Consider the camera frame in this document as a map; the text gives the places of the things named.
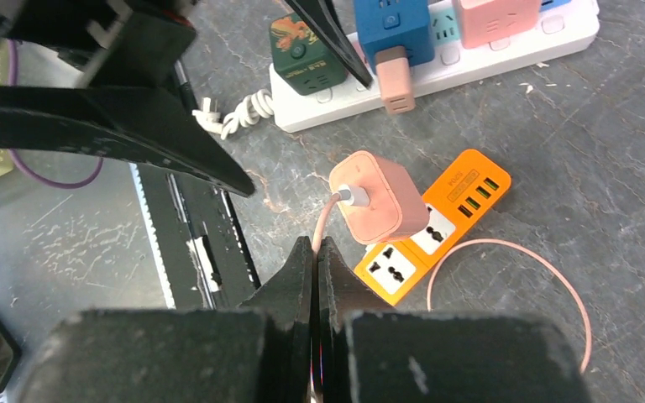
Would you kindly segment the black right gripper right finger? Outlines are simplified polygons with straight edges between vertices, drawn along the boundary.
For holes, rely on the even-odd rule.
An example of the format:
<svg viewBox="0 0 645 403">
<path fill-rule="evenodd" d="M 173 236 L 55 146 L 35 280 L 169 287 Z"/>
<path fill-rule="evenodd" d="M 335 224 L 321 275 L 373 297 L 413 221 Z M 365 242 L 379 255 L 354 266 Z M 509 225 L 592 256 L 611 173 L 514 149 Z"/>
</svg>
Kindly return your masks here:
<svg viewBox="0 0 645 403">
<path fill-rule="evenodd" d="M 321 402 L 589 402 L 560 329 L 526 312 L 395 311 L 331 238 L 318 255 Z"/>
</svg>

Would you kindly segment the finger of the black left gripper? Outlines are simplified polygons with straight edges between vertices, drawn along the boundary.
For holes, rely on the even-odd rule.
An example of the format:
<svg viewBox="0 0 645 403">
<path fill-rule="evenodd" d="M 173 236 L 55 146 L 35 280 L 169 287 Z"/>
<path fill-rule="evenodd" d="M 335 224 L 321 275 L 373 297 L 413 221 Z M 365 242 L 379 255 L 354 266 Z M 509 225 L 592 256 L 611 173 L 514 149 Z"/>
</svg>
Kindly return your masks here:
<svg viewBox="0 0 645 403">
<path fill-rule="evenodd" d="M 336 59 L 365 89 L 374 79 L 343 32 L 332 0 L 286 0 L 286 4 L 332 51 Z"/>
</svg>

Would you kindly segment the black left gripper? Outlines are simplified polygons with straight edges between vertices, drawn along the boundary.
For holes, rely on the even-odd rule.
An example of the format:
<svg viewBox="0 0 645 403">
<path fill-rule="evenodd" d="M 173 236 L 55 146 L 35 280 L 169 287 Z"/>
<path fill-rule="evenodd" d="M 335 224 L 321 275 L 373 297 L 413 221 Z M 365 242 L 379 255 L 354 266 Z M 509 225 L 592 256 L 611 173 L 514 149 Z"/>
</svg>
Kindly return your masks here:
<svg viewBox="0 0 645 403">
<path fill-rule="evenodd" d="M 81 69 L 81 86 L 0 86 L 0 149 L 153 165 L 240 196 L 242 167 L 158 87 L 196 38 L 194 1 L 0 1 L 0 40 L 31 42 Z"/>
</svg>

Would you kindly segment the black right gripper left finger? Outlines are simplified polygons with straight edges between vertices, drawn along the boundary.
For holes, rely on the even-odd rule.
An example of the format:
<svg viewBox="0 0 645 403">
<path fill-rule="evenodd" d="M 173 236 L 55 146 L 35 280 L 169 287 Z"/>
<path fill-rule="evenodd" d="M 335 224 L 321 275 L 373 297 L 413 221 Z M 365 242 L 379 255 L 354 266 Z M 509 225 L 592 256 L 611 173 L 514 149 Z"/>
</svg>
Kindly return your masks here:
<svg viewBox="0 0 645 403">
<path fill-rule="evenodd" d="M 234 309 L 91 309 L 37 352 L 22 402 L 308 402 L 311 270 L 298 238 Z"/>
</svg>

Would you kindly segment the dark green socket cube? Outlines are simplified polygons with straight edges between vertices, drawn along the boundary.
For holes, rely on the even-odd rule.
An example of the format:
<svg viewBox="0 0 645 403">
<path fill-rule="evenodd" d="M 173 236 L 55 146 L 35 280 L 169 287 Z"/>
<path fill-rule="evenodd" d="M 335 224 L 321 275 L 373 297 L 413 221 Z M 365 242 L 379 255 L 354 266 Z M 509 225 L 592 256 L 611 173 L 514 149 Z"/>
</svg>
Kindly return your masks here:
<svg viewBox="0 0 645 403">
<path fill-rule="evenodd" d="M 307 96 L 343 83 L 348 72 L 296 14 L 270 23 L 274 70 L 296 93 Z"/>
</svg>

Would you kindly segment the blue cube socket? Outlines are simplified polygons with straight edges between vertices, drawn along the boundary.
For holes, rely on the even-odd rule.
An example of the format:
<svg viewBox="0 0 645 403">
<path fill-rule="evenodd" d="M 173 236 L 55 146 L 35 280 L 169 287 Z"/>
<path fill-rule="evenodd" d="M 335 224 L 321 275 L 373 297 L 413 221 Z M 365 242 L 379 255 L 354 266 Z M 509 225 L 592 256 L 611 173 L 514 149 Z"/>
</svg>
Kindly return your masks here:
<svg viewBox="0 0 645 403">
<path fill-rule="evenodd" d="M 409 65 L 435 56 L 431 18 L 425 0 L 354 0 L 358 41 L 372 71 L 375 55 L 402 46 Z"/>
</svg>

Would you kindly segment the small mauve cube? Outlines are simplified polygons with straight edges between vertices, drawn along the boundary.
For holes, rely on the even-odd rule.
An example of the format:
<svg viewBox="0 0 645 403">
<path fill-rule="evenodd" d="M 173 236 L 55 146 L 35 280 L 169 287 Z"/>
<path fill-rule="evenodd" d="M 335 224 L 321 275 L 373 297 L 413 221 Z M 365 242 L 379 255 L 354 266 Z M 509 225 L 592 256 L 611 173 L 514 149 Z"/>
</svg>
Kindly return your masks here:
<svg viewBox="0 0 645 403">
<path fill-rule="evenodd" d="M 375 54 L 375 72 L 380 99 L 389 114 L 410 112 L 416 106 L 411 68 L 404 46 Z"/>
</svg>

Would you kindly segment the white multicolour power strip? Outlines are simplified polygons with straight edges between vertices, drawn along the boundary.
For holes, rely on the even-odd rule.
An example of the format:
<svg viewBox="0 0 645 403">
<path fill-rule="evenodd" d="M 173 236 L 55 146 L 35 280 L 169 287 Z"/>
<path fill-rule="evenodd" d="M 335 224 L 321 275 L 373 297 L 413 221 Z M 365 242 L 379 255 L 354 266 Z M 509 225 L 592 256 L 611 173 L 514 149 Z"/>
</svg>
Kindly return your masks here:
<svg viewBox="0 0 645 403">
<path fill-rule="evenodd" d="M 437 47 L 434 60 L 412 67 L 416 97 L 572 55 L 587 49 L 600 29 L 596 1 L 569 1 L 541 12 L 536 26 L 529 31 L 467 50 L 458 39 L 450 38 L 454 31 L 450 24 L 455 18 L 452 3 L 433 3 L 429 11 L 435 36 L 445 42 Z M 275 124 L 287 133 L 382 106 L 378 85 L 365 88 L 353 76 L 337 86 L 301 96 L 271 71 L 270 87 Z"/>
</svg>

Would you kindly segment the small pink charger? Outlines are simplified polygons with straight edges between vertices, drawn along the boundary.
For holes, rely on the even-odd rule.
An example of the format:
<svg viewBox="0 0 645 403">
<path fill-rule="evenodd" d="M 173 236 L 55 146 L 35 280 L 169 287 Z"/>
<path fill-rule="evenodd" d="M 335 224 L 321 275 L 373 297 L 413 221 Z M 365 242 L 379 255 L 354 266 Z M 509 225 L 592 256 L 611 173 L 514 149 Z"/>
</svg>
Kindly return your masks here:
<svg viewBox="0 0 645 403">
<path fill-rule="evenodd" d="M 410 238 L 426 227 L 429 212 L 403 165 L 366 150 L 339 162 L 330 172 L 332 192 L 342 192 L 343 218 L 358 243 Z"/>
</svg>

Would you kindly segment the pink cube socket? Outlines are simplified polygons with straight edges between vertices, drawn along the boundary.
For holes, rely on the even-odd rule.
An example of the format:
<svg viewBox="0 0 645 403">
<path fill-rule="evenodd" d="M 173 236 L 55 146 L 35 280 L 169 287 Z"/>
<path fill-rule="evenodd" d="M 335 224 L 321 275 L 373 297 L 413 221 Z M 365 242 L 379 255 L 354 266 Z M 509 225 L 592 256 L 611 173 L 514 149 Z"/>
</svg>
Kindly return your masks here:
<svg viewBox="0 0 645 403">
<path fill-rule="evenodd" d="M 473 49 L 532 29 L 540 0 L 453 0 L 461 44 Z"/>
</svg>

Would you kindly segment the orange power strip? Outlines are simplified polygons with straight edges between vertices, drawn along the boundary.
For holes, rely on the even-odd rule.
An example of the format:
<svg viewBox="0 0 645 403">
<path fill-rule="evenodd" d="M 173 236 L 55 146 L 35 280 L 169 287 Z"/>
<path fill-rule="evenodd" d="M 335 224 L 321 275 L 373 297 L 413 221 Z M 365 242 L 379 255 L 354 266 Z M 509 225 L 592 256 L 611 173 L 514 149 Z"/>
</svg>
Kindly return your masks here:
<svg viewBox="0 0 645 403">
<path fill-rule="evenodd" d="M 424 192 L 426 226 L 408 239 L 376 244 L 354 274 L 396 305 L 510 188 L 507 171 L 478 150 L 465 150 Z"/>
</svg>

